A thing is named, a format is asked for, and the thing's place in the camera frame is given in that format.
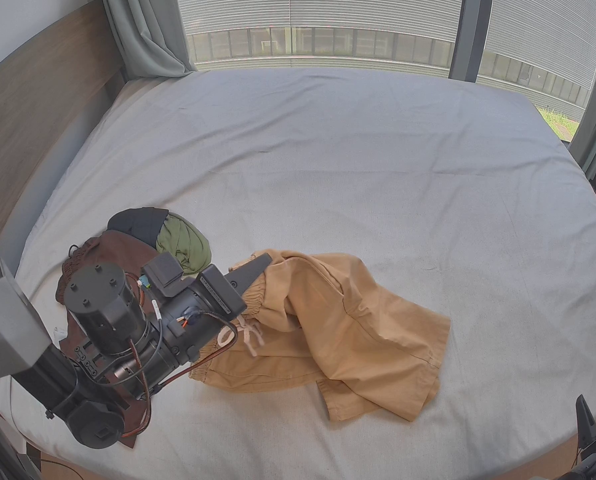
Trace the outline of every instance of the green lawn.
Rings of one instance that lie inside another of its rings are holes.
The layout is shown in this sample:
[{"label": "green lawn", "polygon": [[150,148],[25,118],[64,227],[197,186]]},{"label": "green lawn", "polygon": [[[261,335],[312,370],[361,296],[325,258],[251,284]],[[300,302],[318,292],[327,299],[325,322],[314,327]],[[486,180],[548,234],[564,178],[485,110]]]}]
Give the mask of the green lawn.
[{"label": "green lawn", "polygon": [[571,139],[573,138],[574,133],[580,123],[571,121],[571,119],[569,119],[567,116],[558,112],[553,112],[544,108],[538,108],[538,112],[542,114],[544,121],[551,126],[551,130],[553,130],[561,140],[571,142]]}]

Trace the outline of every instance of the headboard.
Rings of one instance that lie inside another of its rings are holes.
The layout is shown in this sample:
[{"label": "headboard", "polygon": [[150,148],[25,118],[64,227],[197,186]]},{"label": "headboard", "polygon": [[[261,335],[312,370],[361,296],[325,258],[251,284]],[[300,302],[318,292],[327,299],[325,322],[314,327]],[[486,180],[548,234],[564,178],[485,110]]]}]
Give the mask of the headboard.
[{"label": "headboard", "polygon": [[[122,66],[102,0],[56,21],[0,63],[0,241],[34,173]],[[36,210],[32,223],[42,207]],[[22,245],[23,233],[15,231]]]}]

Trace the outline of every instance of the clothing pile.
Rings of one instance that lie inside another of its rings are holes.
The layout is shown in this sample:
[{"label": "clothing pile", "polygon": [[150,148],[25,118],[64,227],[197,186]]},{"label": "clothing pile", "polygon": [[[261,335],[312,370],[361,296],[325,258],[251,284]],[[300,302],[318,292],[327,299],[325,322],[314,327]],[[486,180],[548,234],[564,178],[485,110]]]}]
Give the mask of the clothing pile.
[{"label": "clothing pile", "polygon": [[[64,288],[78,268],[101,261],[113,261],[129,273],[137,294],[132,278],[165,251],[180,261],[185,275],[211,262],[206,238],[182,217],[157,208],[120,212],[107,231],[65,261],[56,300],[63,303]],[[263,253],[272,264],[243,295],[247,309],[237,321],[242,339],[190,377],[236,393],[317,382],[331,420],[379,408],[414,420],[438,391],[449,318],[380,286],[349,254],[263,250],[233,268]],[[152,311],[151,304],[144,310]],[[68,337],[61,342],[65,352],[72,340],[84,337],[68,318]],[[228,342],[230,332],[223,328],[201,358]]]}]

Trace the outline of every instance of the white bed sheet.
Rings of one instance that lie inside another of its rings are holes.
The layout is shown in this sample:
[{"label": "white bed sheet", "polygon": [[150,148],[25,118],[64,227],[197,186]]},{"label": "white bed sheet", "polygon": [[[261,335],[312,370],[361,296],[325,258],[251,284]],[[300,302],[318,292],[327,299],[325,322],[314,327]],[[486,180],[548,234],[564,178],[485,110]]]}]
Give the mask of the white bed sheet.
[{"label": "white bed sheet", "polygon": [[113,479],[467,479],[596,412],[596,196],[524,96],[351,69],[194,73],[127,86],[31,233],[18,281],[48,329],[72,243],[128,207],[194,222],[225,270],[260,248],[342,251],[452,320],[441,388],[408,423],[332,424],[314,385],[229,394],[183,378],[131,450],[79,445],[15,382],[0,411]]}]

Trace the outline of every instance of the fitted sheet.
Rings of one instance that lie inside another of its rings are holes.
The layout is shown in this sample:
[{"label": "fitted sheet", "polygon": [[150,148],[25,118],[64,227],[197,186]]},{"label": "fitted sheet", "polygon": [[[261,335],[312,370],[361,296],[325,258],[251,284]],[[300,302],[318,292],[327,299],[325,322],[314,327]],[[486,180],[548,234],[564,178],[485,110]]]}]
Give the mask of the fitted sheet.
[{"label": "fitted sheet", "polygon": [[409,423],[333,424],[315,385],[230,394],[182,378],[134,449],[91,450],[9,379],[0,411],[114,479],[490,477],[596,412],[596,196],[522,95],[352,69],[193,73],[128,84],[63,176],[17,279],[50,333],[69,246],[128,207],[166,207],[225,271],[261,248],[359,256],[451,317],[440,391]]}]

